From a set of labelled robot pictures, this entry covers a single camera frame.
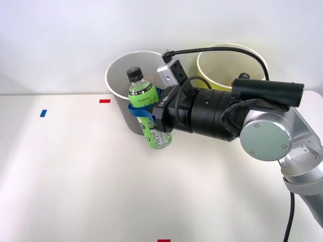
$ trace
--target plastic bottle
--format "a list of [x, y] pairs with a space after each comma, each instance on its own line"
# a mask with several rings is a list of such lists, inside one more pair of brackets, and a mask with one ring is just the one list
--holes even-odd
[[[129, 88], [129, 100], [133, 107], [144, 107], [159, 101], [159, 95], [154, 85], [144, 80], [139, 67], [130, 68], [127, 75], [131, 86]], [[138, 117], [141, 129], [153, 149], [162, 149], [172, 141], [172, 135], [156, 130], [156, 123], [147, 117]]]

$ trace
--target bottle cap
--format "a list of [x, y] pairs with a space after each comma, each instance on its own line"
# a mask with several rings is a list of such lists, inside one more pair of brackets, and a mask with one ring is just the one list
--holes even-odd
[[127, 70], [127, 75], [130, 82], [137, 82], [143, 79], [143, 74], [140, 67], [133, 67]]

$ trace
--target white table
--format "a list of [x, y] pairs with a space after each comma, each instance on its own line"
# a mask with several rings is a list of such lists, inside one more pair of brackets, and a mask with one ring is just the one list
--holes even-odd
[[[305, 92], [300, 112], [320, 137], [322, 107]], [[279, 165], [239, 140], [173, 131], [153, 150], [112, 95], [0, 96], [0, 115], [1, 242], [283, 241]], [[298, 196], [293, 241], [323, 241]]]

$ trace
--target red tape marker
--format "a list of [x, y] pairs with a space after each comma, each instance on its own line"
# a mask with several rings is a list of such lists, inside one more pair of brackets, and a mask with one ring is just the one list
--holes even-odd
[[99, 103], [110, 103], [111, 99], [100, 99]]

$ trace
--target green label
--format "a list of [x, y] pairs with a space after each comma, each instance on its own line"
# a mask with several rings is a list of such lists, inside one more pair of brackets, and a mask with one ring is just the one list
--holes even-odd
[[133, 107], [144, 107], [159, 101], [155, 86], [149, 85], [138, 92], [129, 92], [129, 100]]
[[172, 135], [157, 131], [156, 123], [151, 121], [149, 118], [139, 117], [138, 121], [151, 148], [162, 149], [171, 143]]

